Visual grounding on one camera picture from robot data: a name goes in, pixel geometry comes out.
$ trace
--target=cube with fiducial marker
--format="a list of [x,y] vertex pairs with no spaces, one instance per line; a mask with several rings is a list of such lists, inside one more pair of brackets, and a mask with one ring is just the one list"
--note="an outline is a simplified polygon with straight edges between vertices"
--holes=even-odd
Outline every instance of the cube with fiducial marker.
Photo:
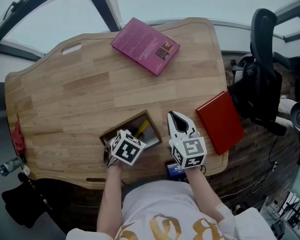
[[203,137],[193,137],[184,140],[170,139],[171,155],[182,169],[197,167],[204,164],[207,148]]
[[146,144],[139,139],[120,130],[117,136],[111,141],[111,156],[132,166],[138,156],[143,152]]

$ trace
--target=chair backrest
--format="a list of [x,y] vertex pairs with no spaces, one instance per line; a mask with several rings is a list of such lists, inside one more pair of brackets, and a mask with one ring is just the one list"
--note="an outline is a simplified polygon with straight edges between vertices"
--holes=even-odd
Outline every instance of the chair backrest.
[[277,16],[268,9],[257,9],[251,23],[250,50],[270,82],[276,81],[273,64],[272,39]]

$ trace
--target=black office chair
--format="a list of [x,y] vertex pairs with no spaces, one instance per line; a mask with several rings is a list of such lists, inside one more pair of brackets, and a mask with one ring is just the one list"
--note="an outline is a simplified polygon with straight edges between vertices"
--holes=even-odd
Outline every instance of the black office chair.
[[274,62],[290,69],[289,61],[272,51],[272,39],[277,16],[268,9],[255,11],[251,23],[250,50],[232,68],[232,86],[228,87],[238,113],[253,123],[283,136],[286,128],[276,123],[280,102],[282,76]]

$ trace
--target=purple book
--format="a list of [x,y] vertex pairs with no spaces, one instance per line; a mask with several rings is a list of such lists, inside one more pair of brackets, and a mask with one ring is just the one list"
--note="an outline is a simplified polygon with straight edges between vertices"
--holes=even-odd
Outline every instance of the purple book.
[[180,45],[146,23],[132,18],[110,44],[158,76]]

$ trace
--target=person's right arm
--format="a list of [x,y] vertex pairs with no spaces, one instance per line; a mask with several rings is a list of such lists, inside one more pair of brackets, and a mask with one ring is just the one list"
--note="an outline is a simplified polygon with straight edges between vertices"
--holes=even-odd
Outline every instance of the person's right arm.
[[222,201],[209,185],[206,177],[198,167],[185,170],[191,189],[194,193],[196,204],[200,212],[208,215],[217,223],[224,219],[224,216],[216,210]]

